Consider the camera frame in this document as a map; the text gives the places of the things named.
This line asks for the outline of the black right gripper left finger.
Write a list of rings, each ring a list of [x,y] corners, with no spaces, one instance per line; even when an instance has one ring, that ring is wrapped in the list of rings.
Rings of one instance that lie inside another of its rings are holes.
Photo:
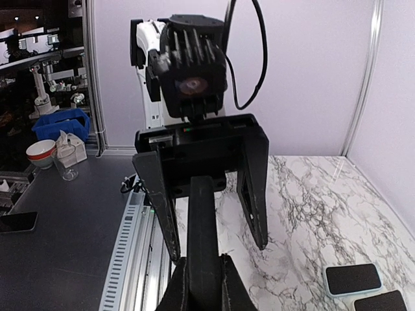
[[[187,284],[187,259],[181,257],[176,265],[166,291],[156,311],[189,310],[189,287]]]

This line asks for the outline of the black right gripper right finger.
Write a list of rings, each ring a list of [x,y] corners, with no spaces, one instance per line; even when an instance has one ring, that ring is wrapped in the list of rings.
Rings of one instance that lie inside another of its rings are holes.
[[[257,311],[229,255],[219,257],[219,308],[225,311]]]

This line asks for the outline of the black phone case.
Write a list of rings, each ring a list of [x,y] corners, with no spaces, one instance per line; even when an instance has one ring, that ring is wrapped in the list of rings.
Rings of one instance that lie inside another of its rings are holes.
[[[187,268],[189,289],[199,300],[220,295],[220,259],[213,180],[191,178],[188,207]]]

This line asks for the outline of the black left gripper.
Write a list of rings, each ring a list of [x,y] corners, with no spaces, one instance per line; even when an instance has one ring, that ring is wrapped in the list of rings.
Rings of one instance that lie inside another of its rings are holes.
[[[145,71],[146,93],[162,105],[162,124],[138,132],[133,166],[160,223],[170,259],[180,258],[172,197],[187,196],[195,176],[209,176],[215,190],[237,173],[237,193],[257,247],[268,244],[266,186],[268,138],[252,114],[220,116],[224,94],[235,87],[223,37],[228,22],[175,14],[136,21],[135,65]]]

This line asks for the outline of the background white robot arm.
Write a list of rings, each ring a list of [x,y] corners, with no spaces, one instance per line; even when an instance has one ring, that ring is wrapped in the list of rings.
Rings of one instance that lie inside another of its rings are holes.
[[[34,112],[29,115],[29,119],[38,119],[43,115],[48,115],[57,112],[59,105],[52,105],[49,95],[45,91],[42,74],[40,73],[40,66],[34,65],[30,68],[36,86],[38,96],[34,100]]]

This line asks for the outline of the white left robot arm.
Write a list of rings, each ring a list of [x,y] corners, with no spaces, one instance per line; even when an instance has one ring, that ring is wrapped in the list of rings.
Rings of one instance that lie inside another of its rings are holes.
[[[220,116],[227,90],[225,24],[203,15],[175,14],[130,24],[131,64],[144,74],[146,112],[158,109],[135,138],[134,168],[160,221],[170,258],[180,257],[175,201],[191,193],[191,178],[209,176],[214,191],[237,173],[237,193],[259,249],[268,244],[269,141],[252,114]]]

